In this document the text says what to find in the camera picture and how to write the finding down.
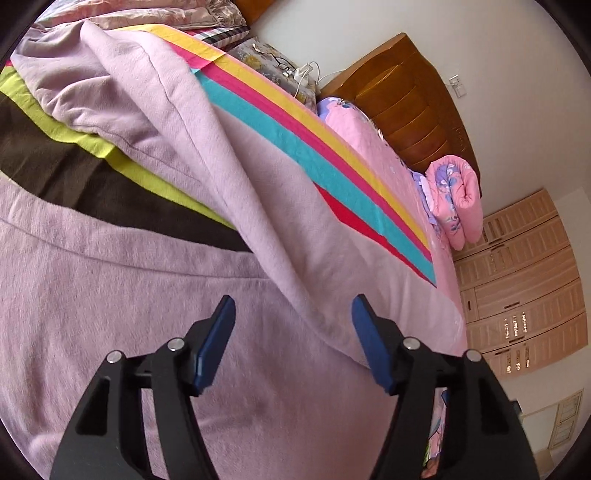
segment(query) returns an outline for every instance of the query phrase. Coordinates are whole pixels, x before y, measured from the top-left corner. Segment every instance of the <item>lime green stripe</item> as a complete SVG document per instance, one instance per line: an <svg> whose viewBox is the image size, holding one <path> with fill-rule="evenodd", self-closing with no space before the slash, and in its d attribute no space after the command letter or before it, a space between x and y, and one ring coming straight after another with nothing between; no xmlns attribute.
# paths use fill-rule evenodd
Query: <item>lime green stripe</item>
<svg viewBox="0 0 591 480"><path fill-rule="evenodd" d="M13 67L5 67L0 73L0 92L16 103L26 116L52 140L76 144L91 155L105 160L111 168L145 190L205 215L211 220L215 220L234 230L236 229L230 222L204 204L192 199L178 188L131 160L112 143L107 142L98 135L76 132L47 115Z"/></svg>

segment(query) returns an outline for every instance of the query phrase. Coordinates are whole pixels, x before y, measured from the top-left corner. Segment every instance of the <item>brown stripe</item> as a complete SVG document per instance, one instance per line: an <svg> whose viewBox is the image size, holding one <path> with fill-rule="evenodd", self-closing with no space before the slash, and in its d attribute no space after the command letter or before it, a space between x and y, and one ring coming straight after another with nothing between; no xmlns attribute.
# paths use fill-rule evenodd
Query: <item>brown stripe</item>
<svg viewBox="0 0 591 480"><path fill-rule="evenodd" d="M113 225L248 252L240 234L143 189L76 144L46 136L0 92L0 170L39 198Z"/></svg>

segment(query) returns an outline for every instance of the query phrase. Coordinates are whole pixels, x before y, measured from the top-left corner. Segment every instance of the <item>teal stripe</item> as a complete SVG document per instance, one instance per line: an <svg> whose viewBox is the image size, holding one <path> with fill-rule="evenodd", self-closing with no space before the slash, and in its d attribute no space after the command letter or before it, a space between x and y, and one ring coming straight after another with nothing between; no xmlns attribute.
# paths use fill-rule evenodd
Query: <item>teal stripe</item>
<svg viewBox="0 0 591 480"><path fill-rule="evenodd" d="M392 246L435 284L433 264L403 231L334 165L274 118L208 78L200 70L192 70L213 103L249 125L289 155L304 169L310 180L327 190L377 233L384 236Z"/></svg>

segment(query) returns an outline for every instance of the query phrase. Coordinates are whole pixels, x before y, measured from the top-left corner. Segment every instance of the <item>metal screw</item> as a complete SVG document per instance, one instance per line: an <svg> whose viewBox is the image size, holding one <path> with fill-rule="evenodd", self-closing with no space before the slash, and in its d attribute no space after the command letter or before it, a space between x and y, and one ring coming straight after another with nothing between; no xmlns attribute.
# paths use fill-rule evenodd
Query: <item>metal screw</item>
<svg viewBox="0 0 591 480"><path fill-rule="evenodd" d="M120 351L113 350L111 353L109 353L109 355L107 355L107 361L110 364L115 364L119 360L121 360L122 357L123 357L123 354Z"/></svg>
<svg viewBox="0 0 591 480"><path fill-rule="evenodd" d="M167 343L168 350L176 352L184 347L184 340L182 338L173 338Z"/></svg>
<svg viewBox="0 0 591 480"><path fill-rule="evenodd" d="M420 340L415 337L406 337L402 344L407 350L418 350L418 348L421 346Z"/></svg>
<svg viewBox="0 0 591 480"><path fill-rule="evenodd" d="M466 357L470 362L479 362L482 360L482 355L478 350L468 350L466 352Z"/></svg>

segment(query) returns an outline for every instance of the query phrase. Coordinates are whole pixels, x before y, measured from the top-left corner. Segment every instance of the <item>wooden door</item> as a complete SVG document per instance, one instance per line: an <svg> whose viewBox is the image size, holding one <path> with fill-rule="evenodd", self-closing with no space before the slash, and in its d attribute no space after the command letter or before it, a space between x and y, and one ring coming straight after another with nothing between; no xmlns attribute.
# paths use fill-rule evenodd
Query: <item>wooden door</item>
<svg viewBox="0 0 591 480"><path fill-rule="evenodd" d="M569 245L560 217L455 262L460 290L477 287L542 260Z"/></svg>
<svg viewBox="0 0 591 480"><path fill-rule="evenodd" d="M505 348L568 322L585 311L580 279L562 288L467 326L468 347L482 353Z"/></svg>
<svg viewBox="0 0 591 480"><path fill-rule="evenodd" d="M499 380L546 367L587 345L587 316L576 316L562 325L509 348L485 353Z"/></svg>
<svg viewBox="0 0 591 480"><path fill-rule="evenodd" d="M483 234L475 244L454 252L454 260L494 247L558 215L546 190L530 195L484 219Z"/></svg>
<svg viewBox="0 0 591 480"><path fill-rule="evenodd" d="M573 250L563 248L529 267L475 288L481 319L547 295L579 277Z"/></svg>

